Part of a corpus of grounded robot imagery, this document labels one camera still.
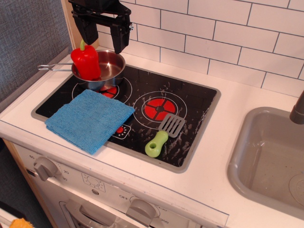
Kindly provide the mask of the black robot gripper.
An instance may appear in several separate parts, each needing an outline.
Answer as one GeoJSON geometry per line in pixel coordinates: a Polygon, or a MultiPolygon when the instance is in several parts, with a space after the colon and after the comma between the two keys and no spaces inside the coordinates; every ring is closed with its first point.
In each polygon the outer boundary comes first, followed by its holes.
{"type": "Polygon", "coordinates": [[[70,0],[76,27],[88,45],[98,39],[97,24],[110,27],[114,52],[120,54],[128,45],[133,24],[131,10],[118,0],[70,0]]]}

